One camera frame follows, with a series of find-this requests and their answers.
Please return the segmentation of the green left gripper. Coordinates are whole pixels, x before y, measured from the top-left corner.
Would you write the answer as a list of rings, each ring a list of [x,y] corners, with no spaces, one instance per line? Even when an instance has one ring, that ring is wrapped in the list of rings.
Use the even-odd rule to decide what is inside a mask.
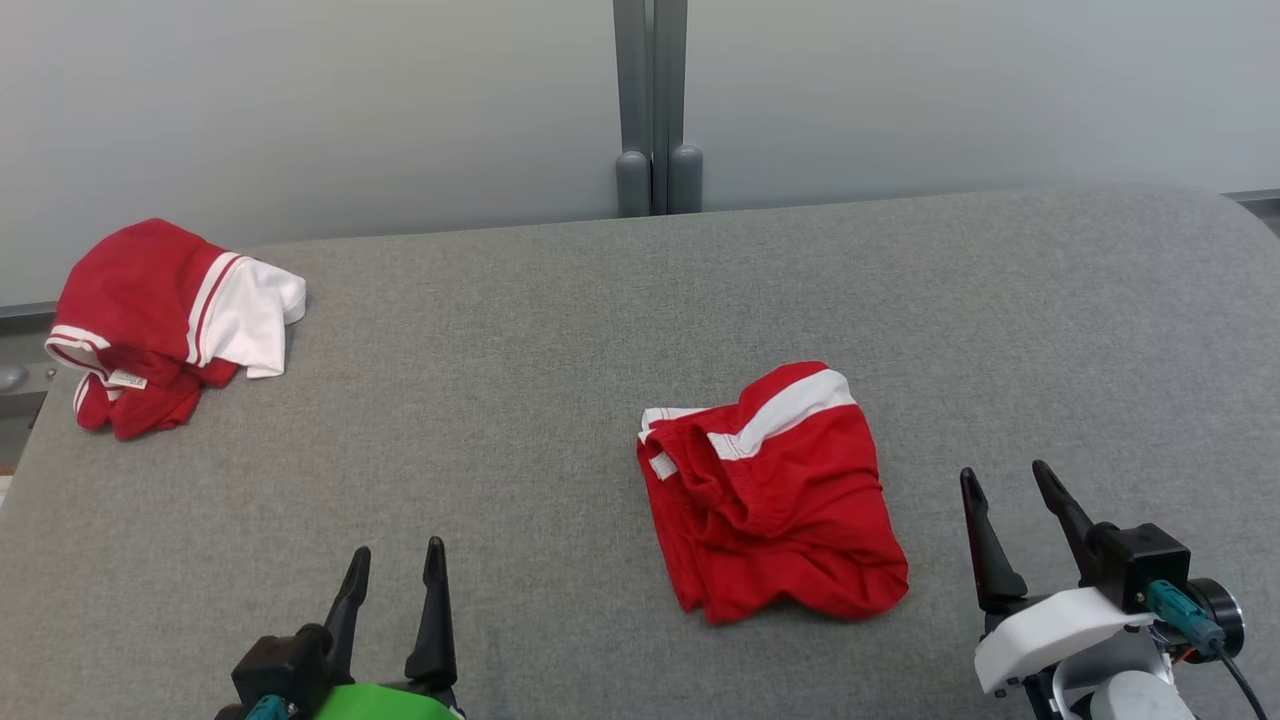
[[[360,607],[367,596],[371,550],[358,547],[324,626],[332,643],[326,665],[334,683],[355,683],[351,660]],[[335,687],[308,719],[466,719],[454,696],[458,680],[451,583],[445,543],[431,537],[422,570],[425,600],[413,650],[398,684],[357,683]]]

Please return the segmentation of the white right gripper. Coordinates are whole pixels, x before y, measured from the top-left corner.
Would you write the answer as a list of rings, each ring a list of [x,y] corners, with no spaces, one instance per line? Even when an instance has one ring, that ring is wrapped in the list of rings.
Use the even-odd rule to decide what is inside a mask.
[[[1044,506],[1059,520],[1079,571],[1094,584],[1094,523],[1044,460],[1032,473]],[[974,669],[984,694],[1037,679],[1044,696],[1102,687],[1121,673],[1146,673],[1170,685],[1178,664],[1235,659],[1245,620],[1235,598],[1208,578],[1151,582],[1126,612],[1097,588],[1061,591],[1027,606],[1027,583],[1012,569],[989,521],[989,502],[975,471],[960,471],[960,492],[975,596],[983,612],[1015,612],[980,639]]]

